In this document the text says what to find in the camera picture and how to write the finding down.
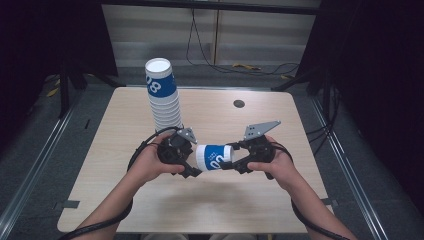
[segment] wooden table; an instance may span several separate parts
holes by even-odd
[[[327,193],[293,98],[288,93],[244,90],[179,89],[182,120],[199,144],[242,140],[249,124],[281,120],[268,135],[293,155],[299,172],[319,197]],[[243,108],[233,105],[245,102]],[[115,90],[69,200],[60,231],[75,229],[126,172],[131,155],[154,133],[146,88]],[[241,158],[246,152],[236,151]],[[189,163],[195,164],[195,154]],[[197,178],[162,174],[134,197],[130,215],[118,232],[128,233],[299,233],[305,227],[293,214],[289,195],[261,172],[204,172]]]

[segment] gray floor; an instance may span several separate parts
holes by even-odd
[[[271,71],[275,67],[264,67]],[[115,80],[144,84],[143,68],[119,68]],[[207,66],[175,67],[177,84],[202,87],[247,87],[269,89],[284,83],[278,75],[252,77],[240,74],[223,74]],[[67,199],[85,155],[100,124],[113,89],[89,77],[90,84],[82,92],[65,131],[35,185],[25,207],[16,221],[8,239],[56,239],[61,236],[56,224],[61,210],[56,203]],[[34,105],[26,125],[0,161],[0,211],[3,212],[24,180],[32,164],[47,141],[57,122],[60,97],[45,96],[51,84]],[[306,96],[306,84],[288,90],[295,100],[305,131],[321,127],[311,99]],[[354,168],[362,186],[377,211],[389,239],[424,239],[424,222],[397,181],[387,172],[352,121],[349,112],[340,106],[335,132]],[[319,141],[311,144],[314,150]],[[316,161],[331,200],[336,200],[335,214],[360,239],[374,239],[352,191],[346,181],[330,145],[326,143],[316,155]],[[137,236],[120,234],[116,239],[137,239]],[[308,239],[305,234],[282,234],[277,239]]]

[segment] printed number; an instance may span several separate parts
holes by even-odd
[[[211,167],[213,167],[215,169],[219,169],[219,168],[221,168],[219,166],[219,162],[223,162],[223,161],[224,161],[224,157],[221,156],[221,155],[218,155],[218,156],[216,156],[216,161],[211,161],[210,165],[211,165]]]
[[[159,89],[161,89],[161,85],[158,82],[153,82],[152,84],[152,78],[151,77],[147,77],[147,85],[150,85],[150,91],[157,93]]]

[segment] hand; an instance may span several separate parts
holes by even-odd
[[[270,136],[266,136],[266,138],[269,142],[276,142]],[[300,176],[290,157],[278,149],[275,151],[275,156],[271,163],[250,162],[247,167],[250,170],[270,173],[285,190],[288,190],[290,184]]]
[[[135,176],[141,185],[157,178],[162,173],[180,173],[184,171],[184,166],[182,165],[164,164],[159,160],[157,155],[158,144],[169,136],[169,134],[157,136],[152,143],[138,155],[133,166],[128,171],[128,174]]]

